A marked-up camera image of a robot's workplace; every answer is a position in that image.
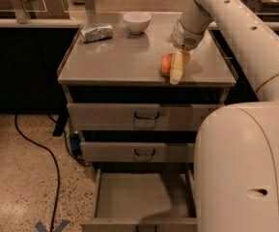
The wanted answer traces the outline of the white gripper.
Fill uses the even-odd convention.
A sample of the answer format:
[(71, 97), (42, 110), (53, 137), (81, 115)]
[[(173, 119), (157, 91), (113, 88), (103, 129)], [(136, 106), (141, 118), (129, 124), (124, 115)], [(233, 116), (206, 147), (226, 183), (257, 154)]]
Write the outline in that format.
[(179, 50), (173, 54), (170, 79), (172, 85), (177, 85), (190, 60), (190, 50), (195, 49), (205, 35), (205, 29), (199, 23), (193, 25), (177, 20), (172, 33), (167, 37), (168, 43), (173, 43)]

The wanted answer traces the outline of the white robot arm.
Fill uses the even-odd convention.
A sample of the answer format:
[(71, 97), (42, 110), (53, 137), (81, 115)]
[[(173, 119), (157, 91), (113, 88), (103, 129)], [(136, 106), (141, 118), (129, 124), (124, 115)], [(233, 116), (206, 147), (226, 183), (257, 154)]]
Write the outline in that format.
[(198, 232), (279, 232), (279, 36), (240, 0), (189, 0), (173, 32), (193, 49), (216, 23), (257, 101), (212, 112), (197, 133)]

